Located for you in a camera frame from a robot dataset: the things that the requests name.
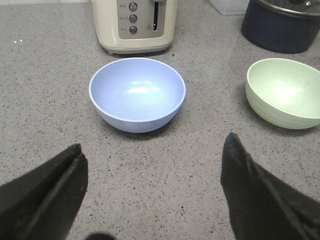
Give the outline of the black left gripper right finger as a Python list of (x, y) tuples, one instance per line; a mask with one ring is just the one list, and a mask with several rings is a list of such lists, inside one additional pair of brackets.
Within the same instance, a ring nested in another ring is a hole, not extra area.
[(237, 240), (318, 240), (320, 204), (256, 163), (231, 132), (220, 183)]

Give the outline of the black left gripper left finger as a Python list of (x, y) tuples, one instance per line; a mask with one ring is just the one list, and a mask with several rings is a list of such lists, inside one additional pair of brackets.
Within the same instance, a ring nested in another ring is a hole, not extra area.
[(64, 240), (88, 187), (88, 160), (76, 143), (0, 187), (2, 240)]

